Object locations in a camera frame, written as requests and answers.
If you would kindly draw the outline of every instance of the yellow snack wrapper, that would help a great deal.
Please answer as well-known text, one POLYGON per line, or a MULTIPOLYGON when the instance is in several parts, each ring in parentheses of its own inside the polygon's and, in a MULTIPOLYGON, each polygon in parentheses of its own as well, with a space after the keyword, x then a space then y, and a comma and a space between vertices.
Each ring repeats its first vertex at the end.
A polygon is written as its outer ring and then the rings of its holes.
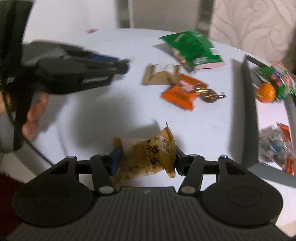
POLYGON ((123 147, 123 158, 115 182, 123 182, 166 170, 174 178, 176 144, 167 126, 148 140, 114 138, 114 145, 123 147))

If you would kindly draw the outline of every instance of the screw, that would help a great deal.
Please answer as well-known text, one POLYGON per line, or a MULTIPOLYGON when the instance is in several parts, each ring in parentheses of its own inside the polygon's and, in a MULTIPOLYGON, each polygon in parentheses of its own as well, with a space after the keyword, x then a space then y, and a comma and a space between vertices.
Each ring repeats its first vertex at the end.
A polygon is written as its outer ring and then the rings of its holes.
POLYGON ((114 188, 111 186, 103 186, 99 189, 99 191, 103 194, 110 194, 114 192, 114 188))
POLYGON ((195 192, 195 188, 191 186, 185 186, 181 188, 181 192, 186 194, 192 194, 195 192))

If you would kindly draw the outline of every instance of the white wall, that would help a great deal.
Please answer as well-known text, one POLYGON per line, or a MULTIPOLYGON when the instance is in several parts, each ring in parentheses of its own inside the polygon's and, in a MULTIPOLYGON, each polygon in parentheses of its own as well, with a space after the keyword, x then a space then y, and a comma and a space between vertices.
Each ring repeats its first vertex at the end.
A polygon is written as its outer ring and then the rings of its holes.
POLYGON ((90 28, 116 27, 115 0, 36 0, 24 41, 68 41, 90 28))

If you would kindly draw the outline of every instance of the orange fruit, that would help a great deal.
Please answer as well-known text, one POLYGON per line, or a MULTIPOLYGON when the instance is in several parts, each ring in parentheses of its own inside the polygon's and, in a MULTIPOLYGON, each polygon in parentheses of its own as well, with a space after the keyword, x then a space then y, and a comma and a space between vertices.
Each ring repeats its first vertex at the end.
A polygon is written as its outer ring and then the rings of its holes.
POLYGON ((256 95, 261 102, 270 103, 276 98, 276 89, 269 83, 263 83, 256 95))

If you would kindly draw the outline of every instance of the ribbed black surface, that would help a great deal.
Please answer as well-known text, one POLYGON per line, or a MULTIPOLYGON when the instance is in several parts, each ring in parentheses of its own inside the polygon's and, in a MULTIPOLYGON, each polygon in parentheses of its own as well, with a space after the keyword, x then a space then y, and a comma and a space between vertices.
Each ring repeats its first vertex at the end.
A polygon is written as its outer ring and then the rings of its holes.
POLYGON ((21 224, 9 241, 287 241, 274 225, 249 230, 223 225, 209 217, 192 197, 173 188, 124 187, 101 197, 80 220, 46 229, 21 224))

